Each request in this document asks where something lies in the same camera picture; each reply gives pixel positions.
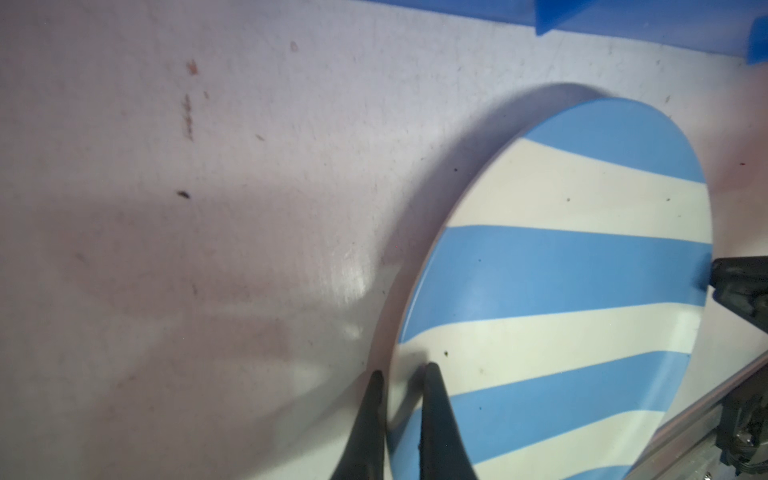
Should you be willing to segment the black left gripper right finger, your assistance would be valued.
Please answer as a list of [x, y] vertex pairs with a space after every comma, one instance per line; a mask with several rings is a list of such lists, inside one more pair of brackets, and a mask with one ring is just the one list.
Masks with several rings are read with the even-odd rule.
[[424, 370], [419, 467], [421, 480], [477, 479], [441, 370], [434, 362]]

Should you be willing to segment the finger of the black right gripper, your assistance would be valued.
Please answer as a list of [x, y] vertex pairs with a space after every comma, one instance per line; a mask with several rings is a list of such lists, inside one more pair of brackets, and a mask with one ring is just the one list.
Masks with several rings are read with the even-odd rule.
[[713, 299], [724, 308], [767, 332], [766, 256], [723, 257], [712, 262]]

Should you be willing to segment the blue white striped plate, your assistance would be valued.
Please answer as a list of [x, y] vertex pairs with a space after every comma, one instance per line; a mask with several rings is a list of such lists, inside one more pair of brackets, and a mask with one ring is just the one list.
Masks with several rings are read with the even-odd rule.
[[419, 475], [429, 362], [479, 478], [625, 477], [688, 367], [712, 242], [701, 165], [659, 110], [601, 98], [514, 138], [410, 294], [390, 367], [393, 477]]

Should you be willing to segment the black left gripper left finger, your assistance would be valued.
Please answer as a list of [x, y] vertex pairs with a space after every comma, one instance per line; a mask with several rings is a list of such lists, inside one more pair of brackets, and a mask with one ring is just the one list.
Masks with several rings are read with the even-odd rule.
[[382, 480], [384, 476], [384, 375], [374, 371], [331, 480]]

